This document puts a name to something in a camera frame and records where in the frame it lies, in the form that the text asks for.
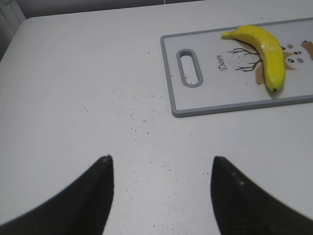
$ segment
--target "banana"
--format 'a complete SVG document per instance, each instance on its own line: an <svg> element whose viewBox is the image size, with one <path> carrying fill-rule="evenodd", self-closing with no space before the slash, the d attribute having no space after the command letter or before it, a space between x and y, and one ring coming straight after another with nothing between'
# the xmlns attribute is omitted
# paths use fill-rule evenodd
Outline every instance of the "banana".
<svg viewBox="0 0 313 235"><path fill-rule="evenodd" d="M258 51L263 62L265 83L271 91L275 92L284 85L284 52L272 34L258 26L244 25L233 32L222 33L222 37L249 43Z"/></svg>

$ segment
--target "white table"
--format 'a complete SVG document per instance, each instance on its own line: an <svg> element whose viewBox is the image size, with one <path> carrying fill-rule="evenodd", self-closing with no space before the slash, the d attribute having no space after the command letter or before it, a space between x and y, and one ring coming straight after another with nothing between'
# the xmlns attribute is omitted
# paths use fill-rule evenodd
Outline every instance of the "white table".
<svg viewBox="0 0 313 235"><path fill-rule="evenodd" d="M160 37L311 17L311 0L208 0L39 17L0 63L0 223L110 153L105 234L218 235L215 155L313 218L313 104L175 118Z"/></svg>

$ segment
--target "cutting board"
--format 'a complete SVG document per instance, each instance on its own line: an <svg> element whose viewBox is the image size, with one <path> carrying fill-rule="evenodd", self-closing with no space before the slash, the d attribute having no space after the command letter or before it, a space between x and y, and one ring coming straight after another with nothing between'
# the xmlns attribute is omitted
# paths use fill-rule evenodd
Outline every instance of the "cutting board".
<svg viewBox="0 0 313 235"><path fill-rule="evenodd" d="M266 88L262 61L254 48L221 38L223 31L237 27L161 37L174 116L313 101L313 18L258 26L272 33L284 51L286 80L277 92Z"/></svg>

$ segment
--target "gray border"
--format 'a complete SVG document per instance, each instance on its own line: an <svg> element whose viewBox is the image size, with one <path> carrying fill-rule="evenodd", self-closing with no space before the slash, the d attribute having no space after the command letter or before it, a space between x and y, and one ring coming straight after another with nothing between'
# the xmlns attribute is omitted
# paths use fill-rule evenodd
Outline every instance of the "gray border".
<svg viewBox="0 0 313 235"><path fill-rule="evenodd" d="M263 26L263 25L280 24L280 23L284 24L284 23L292 23L292 22L299 22L299 21L310 21L310 20L313 20L313 17L296 19L296 20L288 20L288 21L259 23L259 24L255 24L255 25ZM181 117L188 117L188 116L195 116L195 115L202 115L202 114L215 114L215 113L223 113L223 112L231 112L231 111L239 111L239 110L259 109L259 108L267 108L267 107L274 107L274 106L313 102L313 94L310 94L310 95L301 95L301 96L279 98L279 99L268 99L268 100L253 101L253 102L244 102L244 103L238 103L238 104L227 104L227 105L218 105L218 106L195 108L195 109L177 110L176 104L175 104L175 98L174 98L171 76L170 76L170 69L168 66L168 60L167 60L167 55L166 55L164 39L170 38L170 37L198 34L198 33L225 31L225 30L235 29L237 27L238 26L204 30L204 31L195 31L195 32L189 32L189 33L178 33L178 34L164 35L161 37L161 49L162 49L162 54L163 54L163 61L164 61L164 68L165 68L165 74L166 74L166 80L167 80L167 87L168 87L168 93L170 96L170 104L171 104L173 116L175 116L177 118L181 118Z"/></svg>
<svg viewBox="0 0 313 235"><path fill-rule="evenodd" d="M198 82L195 84L189 84L186 82L185 72L184 72L184 69L183 69L182 63L181 63L181 57L184 55L190 56L192 59L192 63L194 64L194 68L195 68L196 75L198 78ZM196 53L191 49L182 49L179 52L177 52L176 58L177 58L181 82L187 87L198 87L198 86L200 86L203 83L203 77L202 77L202 73L201 73L201 69L200 69L200 65L199 65Z"/></svg>

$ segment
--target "banana tip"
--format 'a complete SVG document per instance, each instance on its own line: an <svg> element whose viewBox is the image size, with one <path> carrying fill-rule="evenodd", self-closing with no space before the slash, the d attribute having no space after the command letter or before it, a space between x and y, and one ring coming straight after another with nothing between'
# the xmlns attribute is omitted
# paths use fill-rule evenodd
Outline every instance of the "banana tip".
<svg viewBox="0 0 313 235"><path fill-rule="evenodd" d="M222 33L222 38L232 38L234 32L224 32Z"/></svg>

